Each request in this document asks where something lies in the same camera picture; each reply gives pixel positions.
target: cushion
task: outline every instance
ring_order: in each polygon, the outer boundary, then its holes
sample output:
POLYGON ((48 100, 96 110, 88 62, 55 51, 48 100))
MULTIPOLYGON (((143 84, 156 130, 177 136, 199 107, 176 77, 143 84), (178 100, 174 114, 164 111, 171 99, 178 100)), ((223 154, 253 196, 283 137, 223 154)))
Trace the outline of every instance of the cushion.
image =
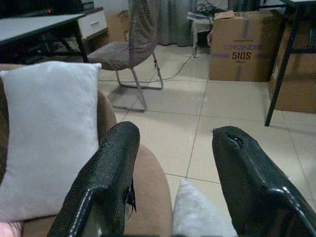
POLYGON ((128 42, 112 42, 88 55, 89 62, 102 63, 105 70, 122 70, 130 67, 128 42))
POLYGON ((46 62, 2 71, 9 112, 0 221, 57 214, 98 149, 100 64, 46 62))
POLYGON ((21 222, 5 223, 0 222, 0 236, 1 237, 20 237, 22 231, 21 222))
POLYGON ((173 234, 186 237, 237 237, 230 220, 186 180, 181 181, 176 196, 173 234))

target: desk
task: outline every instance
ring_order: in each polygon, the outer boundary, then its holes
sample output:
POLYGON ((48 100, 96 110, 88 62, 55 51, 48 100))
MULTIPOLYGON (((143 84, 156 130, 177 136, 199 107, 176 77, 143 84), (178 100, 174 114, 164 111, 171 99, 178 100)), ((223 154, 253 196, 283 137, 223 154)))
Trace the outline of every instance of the desk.
POLYGON ((270 103, 270 107, 269 107, 269 111, 267 114, 267 118, 266 118, 266 122, 265 122, 265 126, 269 126, 270 125, 270 121, 272 118, 272 114, 274 111, 274 108, 276 106, 276 102, 277 102, 277 97, 278 94, 280 92, 280 88, 282 85, 282 81, 283 81, 283 77, 284 77, 284 73, 286 70, 286 66, 289 60, 289 57, 292 53, 316 53, 316 49, 312 49, 312 48, 298 48, 298 49, 294 49, 293 48, 293 44, 296 38, 296 33, 299 27, 299 23, 301 21, 301 19, 303 18, 303 15, 305 13, 305 8, 307 6, 310 6, 312 4, 316 4, 316 0, 281 0, 282 2, 284 2, 286 4, 286 6, 290 6, 290 7, 294 7, 296 9, 296 14, 295 14, 295 18, 294 18, 294 23, 291 29, 291 33, 288 39, 288 43, 285 49, 285 53, 282 59, 282 63, 281 63, 281 67, 279 70, 279 74, 277 76, 276 79, 276 88, 270 103))
POLYGON ((77 20, 85 16, 84 14, 60 15, 60 16, 40 16, 40 17, 16 17, 0 20, 0 47, 10 43, 15 43, 20 40, 25 40, 28 37, 46 33, 52 29, 67 24, 74 25, 74 33, 79 46, 80 52, 71 53, 41 53, 40 55, 75 55, 82 56, 84 62, 88 62, 85 52, 80 30, 77 20))

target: metal chair leg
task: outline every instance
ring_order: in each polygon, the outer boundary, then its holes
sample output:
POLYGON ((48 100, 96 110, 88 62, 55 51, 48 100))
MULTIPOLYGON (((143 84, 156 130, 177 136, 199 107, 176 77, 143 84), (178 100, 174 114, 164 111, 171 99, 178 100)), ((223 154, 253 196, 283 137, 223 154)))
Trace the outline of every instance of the metal chair leg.
POLYGON ((117 80, 118 80, 118 84, 122 87, 128 87, 128 88, 137 88, 138 91, 139 91, 139 94, 140 94, 140 103, 142 104, 143 108, 144 109, 136 109, 136 108, 132 108, 132 107, 125 107, 125 106, 116 106, 116 105, 113 105, 114 108, 117 108, 117 109, 123 109, 123 110, 130 110, 130 111, 137 111, 137 112, 145 112, 147 111, 147 104, 146 104, 146 101, 145 101, 145 97, 144 97, 144 94, 143 94, 143 90, 142 89, 150 89, 150 90, 162 90, 163 89, 163 80, 162 80, 162 77, 161 77, 161 73, 160 73, 160 68, 159 68, 159 65, 158 65, 158 62, 157 62, 157 58, 155 56, 155 53, 153 53, 153 59, 154 59, 154 64, 155 64, 155 68, 157 70, 157 74, 159 76, 159 80, 160 80, 160 83, 161 83, 161 86, 160 87, 153 87, 153 86, 143 86, 143 85, 140 85, 139 83, 139 80, 138 80, 138 77, 135 73, 135 70, 134 68, 130 68, 130 70, 132 71, 133 73, 133 76, 134 76, 134 79, 135 79, 135 83, 136 85, 128 85, 128 84, 123 84, 120 79, 119 79, 119 72, 118 71, 115 71, 116 75, 117 75, 117 80))
POLYGON ((143 109, 138 109, 138 108, 133 108, 133 107, 126 107, 126 106, 117 106, 117 105, 113 105, 113 107, 116 108, 116 109, 122 109, 122 110, 130 110, 130 111, 136 111, 136 112, 146 112, 147 111, 147 104, 146 104, 146 101, 145 101, 145 97, 144 97, 144 94, 143 94, 142 87, 140 86, 140 83, 139 83, 139 80, 138 80, 137 75, 135 73, 135 70, 133 68, 130 68, 130 70, 133 73, 136 86, 129 86, 129 85, 122 84, 120 82, 120 80, 119 80, 119 73, 118 73, 118 71, 116 71, 118 83, 119 83, 120 86, 132 87, 132 88, 137 88, 138 89, 139 94, 140 94, 140 103, 142 104, 143 109))
MULTIPOLYGON (((157 70, 157 74, 158 74, 158 76, 159 76, 159 80, 160 80, 161 86, 160 86, 160 87, 153 87, 153 86, 141 85, 140 87, 141 87, 142 89, 149 89, 149 90, 162 90, 162 89, 163 89, 163 80, 162 80, 162 77, 161 77, 161 74, 160 74, 160 68, 159 68, 159 65, 158 65, 158 62, 157 62, 155 53, 153 53, 153 59, 154 59, 155 68, 156 68, 156 70, 157 70)), ((128 85, 128 84, 123 84, 123 83, 121 83, 120 80, 119 80, 119 73, 118 73, 118 71, 116 71, 116 74, 117 74, 117 79, 118 79, 118 83, 119 83, 120 86, 128 87, 128 88, 138 88, 137 85, 128 85)))

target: gray chair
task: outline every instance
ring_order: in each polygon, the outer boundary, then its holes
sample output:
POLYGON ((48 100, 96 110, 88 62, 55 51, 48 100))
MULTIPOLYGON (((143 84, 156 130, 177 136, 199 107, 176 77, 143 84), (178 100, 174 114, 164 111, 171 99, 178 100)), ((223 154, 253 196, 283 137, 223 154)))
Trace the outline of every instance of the gray chair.
POLYGON ((112 42, 88 55, 89 62, 101 63, 105 70, 115 71, 120 86, 137 88, 143 109, 115 106, 137 112, 145 112, 147 104, 142 89, 162 90, 163 81, 154 53, 157 45, 157 23, 160 0, 132 0, 130 3, 130 28, 128 42, 112 42), (153 55, 155 68, 161 87, 141 86, 134 67, 153 55), (119 80, 119 70, 129 68, 136 85, 123 84, 119 80))

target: brown cardboard box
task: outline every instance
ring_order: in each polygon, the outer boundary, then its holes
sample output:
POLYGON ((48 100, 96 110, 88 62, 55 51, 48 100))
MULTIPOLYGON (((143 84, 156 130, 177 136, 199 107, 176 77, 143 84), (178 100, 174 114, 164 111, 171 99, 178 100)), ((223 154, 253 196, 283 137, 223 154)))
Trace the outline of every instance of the brown cardboard box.
POLYGON ((129 14, 127 10, 107 14, 106 20, 108 26, 108 43, 128 40, 129 14))
POLYGON ((213 26, 209 79, 268 81, 280 26, 276 11, 219 13, 213 26))
MULTIPOLYGON (((269 82, 269 94, 272 98, 277 76, 281 67, 290 28, 286 27, 281 40, 273 74, 269 82)), ((294 47, 306 47, 309 27, 302 25, 298 31, 294 47)), ((280 93, 276 102, 277 110, 316 113, 316 55, 291 54, 283 77, 280 93)))

